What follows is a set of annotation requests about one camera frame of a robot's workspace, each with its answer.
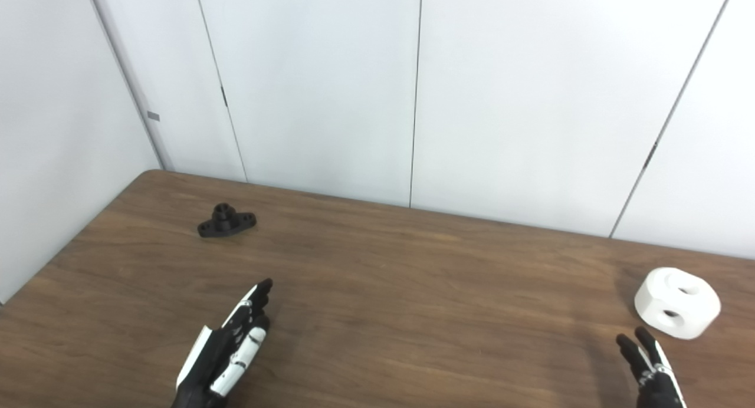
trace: brown wood grain tabletop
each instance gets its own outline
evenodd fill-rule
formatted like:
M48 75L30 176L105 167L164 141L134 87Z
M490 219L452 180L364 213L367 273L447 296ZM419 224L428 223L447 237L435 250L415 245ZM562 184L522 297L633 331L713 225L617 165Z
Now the brown wood grain tabletop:
M221 202L256 227L200 238ZM655 333L687 405L752 407L755 261L146 172L0 309L0 406L170 406L202 325L272 277L229 406L633 408L614 339L658 266L723 304L698 339Z

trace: black 3d-printed part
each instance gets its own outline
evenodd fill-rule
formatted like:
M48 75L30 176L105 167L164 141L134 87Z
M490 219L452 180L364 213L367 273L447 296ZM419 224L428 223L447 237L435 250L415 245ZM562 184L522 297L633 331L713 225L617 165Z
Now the black 3d-printed part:
M200 223L196 230L200 237L227 237L254 227L257 217L251 212L237 213L228 203L212 210L212 219Z

